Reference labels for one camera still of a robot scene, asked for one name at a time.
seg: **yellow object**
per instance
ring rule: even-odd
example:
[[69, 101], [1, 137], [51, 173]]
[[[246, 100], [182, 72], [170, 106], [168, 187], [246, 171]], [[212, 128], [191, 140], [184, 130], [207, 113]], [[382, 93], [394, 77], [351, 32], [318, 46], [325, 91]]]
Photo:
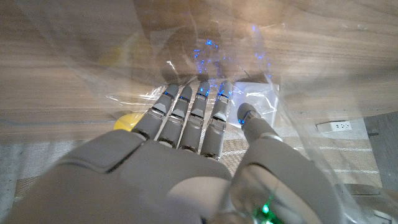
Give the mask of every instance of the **yellow object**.
[[113, 129], [114, 130], [123, 129], [126, 131], [131, 131], [133, 129], [133, 127], [138, 123], [138, 121], [142, 118], [143, 115], [144, 114], [142, 114], [142, 113], [126, 114], [126, 115], [120, 117], [116, 121]]

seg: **plastic wrap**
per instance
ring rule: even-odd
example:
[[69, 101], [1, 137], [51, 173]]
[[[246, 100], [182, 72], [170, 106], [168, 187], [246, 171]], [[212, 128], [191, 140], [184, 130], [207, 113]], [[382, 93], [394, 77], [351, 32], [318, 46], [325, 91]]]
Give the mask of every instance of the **plastic wrap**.
[[[366, 214], [325, 159], [325, 150], [314, 141], [323, 138], [334, 145], [332, 139], [317, 132], [315, 125], [298, 119], [297, 112], [289, 108], [292, 95], [302, 96], [305, 101], [316, 90], [310, 86], [303, 88], [294, 82], [294, 77], [283, 82], [283, 74], [271, 70], [272, 59], [278, 57], [275, 52], [289, 48], [273, 49], [274, 39], [268, 39], [268, 33], [276, 32], [275, 27], [285, 31], [276, 35], [281, 39], [286, 33], [295, 35], [294, 32], [309, 27], [327, 33], [319, 24], [305, 27], [305, 16], [298, 16], [295, 11], [299, 8], [328, 14], [321, 2], [17, 0], [17, 4], [64, 64], [85, 81], [98, 103], [116, 119], [129, 113], [140, 116], [170, 83], [190, 85], [195, 91], [200, 81], [208, 80], [211, 85], [205, 117], [208, 121], [220, 83], [224, 80], [235, 83], [228, 131], [241, 135], [239, 128], [232, 126], [239, 127], [236, 110], [244, 102], [253, 104], [270, 124], [274, 124], [275, 118], [280, 119], [279, 122], [298, 134], [301, 152], [325, 171], [331, 183], [337, 184], [336, 189], [342, 189], [338, 193], [347, 216], [358, 223], [366, 222]], [[366, 28], [361, 24], [345, 26]], [[306, 63], [304, 58], [297, 57]], [[297, 62], [286, 63], [290, 63], [291, 69], [299, 66]], [[327, 71], [327, 66], [319, 65], [317, 71], [319, 79], [325, 78], [323, 71]], [[306, 76], [300, 72], [297, 70], [298, 76]], [[341, 84], [341, 81], [331, 82], [336, 86]], [[344, 167], [340, 170], [360, 170], [341, 153], [338, 160]], [[360, 183], [377, 185], [374, 180], [360, 180], [362, 177], [353, 175]]]

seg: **gray robotic palm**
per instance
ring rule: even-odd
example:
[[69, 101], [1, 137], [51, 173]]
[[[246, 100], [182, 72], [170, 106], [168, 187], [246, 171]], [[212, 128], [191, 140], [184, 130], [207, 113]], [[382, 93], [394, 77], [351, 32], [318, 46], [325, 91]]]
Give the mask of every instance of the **gray robotic palm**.
[[[176, 97], [170, 85], [131, 132], [111, 131], [61, 158], [5, 223], [353, 223], [323, 172], [249, 104], [238, 110], [249, 149], [234, 177], [218, 162], [230, 82], [220, 85], [199, 156], [209, 91], [201, 82], [187, 115], [192, 89]], [[375, 223], [394, 222], [394, 211], [377, 212]]]

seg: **wood grain surface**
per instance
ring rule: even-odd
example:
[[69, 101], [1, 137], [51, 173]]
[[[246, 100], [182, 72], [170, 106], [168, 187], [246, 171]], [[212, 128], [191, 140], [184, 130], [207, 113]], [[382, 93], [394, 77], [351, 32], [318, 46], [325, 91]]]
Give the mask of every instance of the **wood grain surface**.
[[106, 96], [263, 72], [299, 120], [398, 110], [396, 1], [5, 0], [0, 15], [0, 144], [89, 139], [147, 106]]

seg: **white electrical outlet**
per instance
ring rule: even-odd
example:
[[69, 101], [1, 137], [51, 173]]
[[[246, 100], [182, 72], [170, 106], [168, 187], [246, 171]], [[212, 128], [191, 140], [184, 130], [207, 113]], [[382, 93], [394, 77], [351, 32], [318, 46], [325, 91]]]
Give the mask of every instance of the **white electrical outlet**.
[[317, 128], [321, 133], [352, 130], [351, 123], [349, 123], [349, 121], [333, 121], [323, 124], [317, 124]]

